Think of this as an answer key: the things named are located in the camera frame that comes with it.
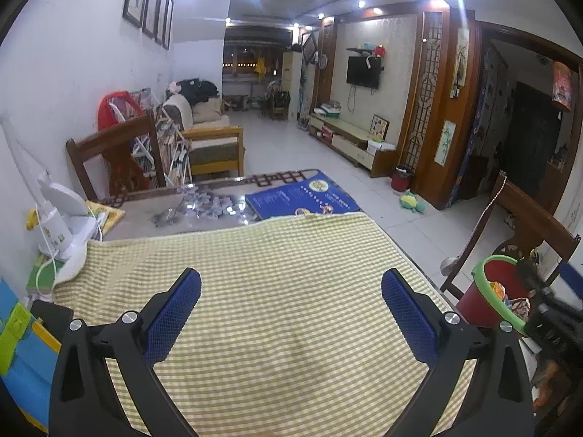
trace silver bolt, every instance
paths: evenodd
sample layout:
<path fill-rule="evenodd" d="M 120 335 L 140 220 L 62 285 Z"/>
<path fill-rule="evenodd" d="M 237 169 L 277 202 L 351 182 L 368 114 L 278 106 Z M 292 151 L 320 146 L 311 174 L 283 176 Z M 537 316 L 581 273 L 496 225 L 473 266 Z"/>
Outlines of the silver bolt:
<path fill-rule="evenodd" d="M 75 331 L 80 329 L 81 325 L 83 325 L 83 322 L 81 322 L 79 319 L 75 319 L 69 324 L 69 329 Z"/>
<path fill-rule="evenodd" d="M 134 311 L 129 311 L 122 316 L 121 321 L 123 323 L 134 323 L 137 318 L 138 314 L 136 314 Z"/>
<path fill-rule="evenodd" d="M 500 322 L 500 330 L 506 333 L 512 332 L 512 324 L 503 320 Z"/>
<path fill-rule="evenodd" d="M 445 321 L 451 325 L 459 324 L 459 315 L 455 312 L 445 312 Z"/>

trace doorway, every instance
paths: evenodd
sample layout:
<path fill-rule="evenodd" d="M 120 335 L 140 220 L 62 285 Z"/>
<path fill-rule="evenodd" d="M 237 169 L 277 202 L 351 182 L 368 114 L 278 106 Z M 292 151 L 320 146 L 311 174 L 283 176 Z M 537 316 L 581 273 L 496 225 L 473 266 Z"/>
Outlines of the doorway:
<path fill-rule="evenodd" d="M 552 101 L 551 59 L 495 38 L 485 41 L 483 54 L 476 115 L 450 204 L 490 193 L 502 169 L 513 184 L 551 211 L 554 200 L 546 198 L 547 191 L 554 188 L 566 162 L 574 107 L 560 109 Z M 576 72 L 571 90 L 575 100 Z"/>

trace yellow gingham cloth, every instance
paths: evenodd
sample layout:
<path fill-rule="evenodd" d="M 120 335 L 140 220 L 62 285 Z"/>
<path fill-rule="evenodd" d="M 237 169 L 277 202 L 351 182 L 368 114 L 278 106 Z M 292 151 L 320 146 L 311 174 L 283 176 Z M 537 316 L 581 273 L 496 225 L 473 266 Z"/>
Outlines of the yellow gingham cloth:
<path fill-rule="evenodd" d="M 380 436 L 427 366 L 415 360 L 381 296 L 397 268 L 442 311 L 393 241 L 363 213 L 274 218 L 248 227 L 90 242 L 56 301 L 88 324 L 139 311 L 186 267 L 202 295 L 154 370 L 200 436 Z M 435 432 L 451 426 L 467 391 L 467 362 Z M 110 362 L 130 423 L 146 428 Z"/>

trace tiled floor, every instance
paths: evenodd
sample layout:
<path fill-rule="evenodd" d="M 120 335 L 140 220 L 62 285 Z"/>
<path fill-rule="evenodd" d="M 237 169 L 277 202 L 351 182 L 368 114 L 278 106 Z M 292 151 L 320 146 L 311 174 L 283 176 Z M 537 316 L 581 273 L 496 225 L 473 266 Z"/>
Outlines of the tiled floor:
<path fill-rule="evenodd" d="M 383 228 L 437 286 L 445 278 L 441 262 L 463 251 L 473 227 L 488 204 L 485 196 L 456 202 L 444 211 L 427 204 L 424 214 L 402 208 L 401 194 L 391 189 L 390 178 L 371 179 L 363 168 L 296 127 L 293 122 L 275 122 L 257 111 L 230 112 L 231 124 L 244 127 L 246 174 L 318 168 L 351 195 L 360 207 Z M 465 291 L 471 270 L 512 235 L 499 208 L 490 218 L 479 243 L 454 281 Z"/>

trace stuffed turtle toy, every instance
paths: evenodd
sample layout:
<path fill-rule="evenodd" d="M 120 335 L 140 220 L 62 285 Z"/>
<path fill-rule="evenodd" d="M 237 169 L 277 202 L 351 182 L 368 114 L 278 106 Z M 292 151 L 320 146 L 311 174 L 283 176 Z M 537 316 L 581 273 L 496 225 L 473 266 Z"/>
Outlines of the stuffed turtle toy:
<path fill-rule="evenodd" d="M 411 193 L 409 189 L 407 189 L 404 195 L 399 199 L 401 207 L 404 207 L 408 210 L 415 210 L 422 214 L 425 212 L 425 204 L 419 202 L 415 195 Z"/>

